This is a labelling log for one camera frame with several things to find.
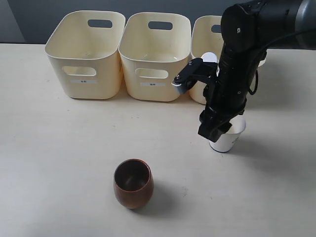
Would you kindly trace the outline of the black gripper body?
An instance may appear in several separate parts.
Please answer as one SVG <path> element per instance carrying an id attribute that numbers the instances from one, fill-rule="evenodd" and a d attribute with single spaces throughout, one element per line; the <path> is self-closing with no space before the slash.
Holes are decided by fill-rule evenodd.
<path id="1" fill-rule="evenodd" d="M 242 115 L 245 110 L 248 90 L 259 64 L 258 47 L 243 52 L 233 51 L 223 45 L 219 59 L 219 74 L 215 85 L 210 87 L 207 105 L 210 110 L 222 116 Z"/>

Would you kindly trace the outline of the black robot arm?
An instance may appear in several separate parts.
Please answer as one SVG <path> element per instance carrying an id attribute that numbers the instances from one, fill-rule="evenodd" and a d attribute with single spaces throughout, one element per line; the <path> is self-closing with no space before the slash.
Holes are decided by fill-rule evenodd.
<path id="1" fill-rule="evenodd" d="M 172 84 L 181 94 L 205 84 L 198 134 L 212 142 L 244 113 L 247 95 L 258 88 L 258 66 L 269 48 L 316 48 L 313 0 L 253 0 L 228 7 L 221 18 L 223 47 L 217 63 L 192 59 Z"/>

